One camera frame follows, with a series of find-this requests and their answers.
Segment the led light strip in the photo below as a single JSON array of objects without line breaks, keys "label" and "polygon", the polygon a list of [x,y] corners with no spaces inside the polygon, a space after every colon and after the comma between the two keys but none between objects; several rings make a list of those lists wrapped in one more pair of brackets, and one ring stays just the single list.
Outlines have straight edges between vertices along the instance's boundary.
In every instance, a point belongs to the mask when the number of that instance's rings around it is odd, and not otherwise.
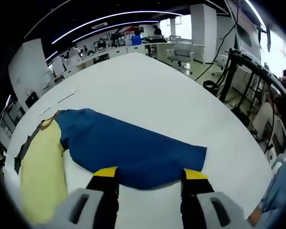
[{"label": "led light strip", "polygon": [[46,61],[47,61],[48,59],[50,59],[52,56],[54,56],[56,53],[58,53],[58,51],[56,51],[56,52],[53,53],[51,56],[49,56],[49,57],[46,59]]},{"label": "led light strip", "polygon": [[98,18],[98,19],[95,19],[95,20],[92,20],[92,21],[89,21],[83,25],[80,25],[76,28],[74,28],[73,30],[70,30],[69,32],[65,33],[64,35],[62,35],[61,37],[57,38],[55,41],[52,42],[52,44],[56,43],[57,41],[59,41],[61,38],[67,36],[69,33],[85,26],[85,25],[88,25],[88,24],[91,24],[93,22],[96,22],[96,21],[100,21],[100,20],[103,20],[103,19],[106,19],[106,18],[110,18],[110,17],[115,17],[115,16],[119,16],[119,15],[124,15],[124,14],[130,14],[130,13],[166,13],[166,14],[172,14],[172,15],[177,15],[177,16],[183,16],[182,14],[180,13],[172,13],[172,12],[165,12],[165,11],[156,11],[156,10],[140,10],[140,11],[131,11],[131,12],[123,12],[123,13],[116,13],[116,14],[112,14],[112,15],[109,15],[109,16],[105,16],[105,17],[102,17],[102,18]]},{"label": "led light strip", "polygon": [[266,28],[265,23],[263,22],[261,16],[259,15],[259,13],[257,12],[256,8],[252,5],[252,3],[249,0],[245,0],[245,2],[250,6],[250,8],[252,9],[253,13],[256,15],[257,19],[259,20],[259,22],[261,23],[261,25]]},{"label": "led light strip", "polygon": [[116,27],[116,26],[120,26],[120,25],[128,25],[128,24],[135,24],[135,23],[147,23],[147,22],[159,22],[159,21],[132,21],[132,22],[127,22],[127,23],[122,23],[122,24],[118,24],[118,25],[112,25],[112,26],[107,26],[106,28],[102,28],[102,29],[99,29],[99,30],[96,30],[96,31],[93,31],[93,32],[90,32],[86,35],[83,35],[75,40],[73,40],[72,42],[76,42],[78,41],[79,39],[83,38],[83,37],[86,37],[86,36],[89,36],[95,32],[99,32],[99,31],[102,31],[102,30],[105,30],[105,29],[109,29],[109,28],[112,28],[112,27]]}]

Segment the black cable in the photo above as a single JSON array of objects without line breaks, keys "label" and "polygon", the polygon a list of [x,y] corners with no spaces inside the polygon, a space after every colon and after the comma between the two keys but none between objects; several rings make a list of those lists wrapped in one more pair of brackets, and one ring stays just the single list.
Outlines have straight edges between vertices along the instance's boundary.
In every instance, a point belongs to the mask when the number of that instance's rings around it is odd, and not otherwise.
[{"label": "black cable", "polygon": [[273,134],[273,131],[274,131],[274,125],[275,125],[275,100],[274,100],[274,97],[273,97],[272,92],[271,92],[271,84],[269,84],[268,87],[269,87],[270,98],[272,100],[272,127],[271,127],[271,134],[270,134],[268,143],[266,145],[266,149],[265,149],[264,154],[268,150],[268,147],[269,147],[269,144],[270,144],[270,141],[271,141],[271,137],[272,137],[272,134]]},{"label": "black cable", "polygon": [[229,32],[223,37],[223,41],[221,42],[221,44],[220,44],[220,46],[219,46],[219,48],[218,48],[218,50],[217,50],[217,54],[216,54],[216,56],[214,57],[214,59],[213,59],[211,65],[210,65],[203,73],[201,73],[201,75],[198,76],[198,77],[195,79],[195,81],[197,81],[200,77],[202,77],[202,76],[206,73],[206,71],[208,71],[208,70],[212,67],[212,65],[214,64],[215,59],[217,58],[217,56],[218,56],[218,54],[219,54],[220,48],[221,48],[221,46],[223,46],[223,44],[224,44],[225,38],[230,34],[230,32],[236,27],[236,25],[237,25],[237,23],[238,23],[238,11],[239,11],[239,7],[237,6],[236,22],[235,22],[235,24],[232,26],[232,28],[229,30]]}]

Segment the white tabletop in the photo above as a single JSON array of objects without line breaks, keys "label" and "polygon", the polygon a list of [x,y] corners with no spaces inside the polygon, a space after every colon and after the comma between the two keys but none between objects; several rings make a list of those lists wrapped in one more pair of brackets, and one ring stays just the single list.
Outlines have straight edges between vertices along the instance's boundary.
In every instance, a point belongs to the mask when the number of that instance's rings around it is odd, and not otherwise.
[{"label": "white tabletop", "polygon": [[[206,146],[202,172],[215,191],[224,192],[242,207],[244,218],[257,206],[272,177],[264,153],[224,104],[187,76],[139,53],[90,66],[49,90],[18,123],[6,166],[13,167],[27,135],[42,119],[68,108],[90,108],[192,145]],[[76,165],[68,152],[64,159],[68,191],[86,187],[91,173]],[[180,182],[153,191],[120,186],[119,203],[116,228],[183,228]]]}]

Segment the ceiling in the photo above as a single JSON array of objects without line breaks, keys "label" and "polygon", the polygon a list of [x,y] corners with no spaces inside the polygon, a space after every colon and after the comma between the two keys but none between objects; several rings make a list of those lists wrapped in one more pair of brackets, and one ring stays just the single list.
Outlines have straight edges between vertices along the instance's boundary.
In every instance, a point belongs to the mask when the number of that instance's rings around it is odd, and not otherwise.
[{"label": "ceiling", "polygon": [[[269,1],[260,5],[267,4],[269,10],[274,14],[278,12],[280,6],[270,5]],[[217,6],[228,11],[224,0],[174,0],[162,1],[133,1],[110,3],[108,1],[91,0],[32,0],[32,1],[5,1],[0,2],[0,112],[4,108],[9,96],[15,97],[8,77],[8,64],[16,53],[19,46],[32,39],[41,38],[45,57],[50,56],[55,51],[62,52],[73,45],[72,41],[92,31],[91,26],[102,22],[108,25],[115,25],[130,21],[163,20],[172,15],[159,13],[136,13],[108,18],[102,21],[86,25],[55,44],[52,42],[71,29],[82,25],[88,21],[104,17],[107,15],[136,10],[159,10],[170,11],[181,14],[189,14],[189,6],[193,4],[207,4],[216,9],[217,13],[223,13]],[[256,16],[242,1],[241,7],[244,13],[253,23],[258,24]],[[283,24],[284,18],[279,16],[278,22]]]}]

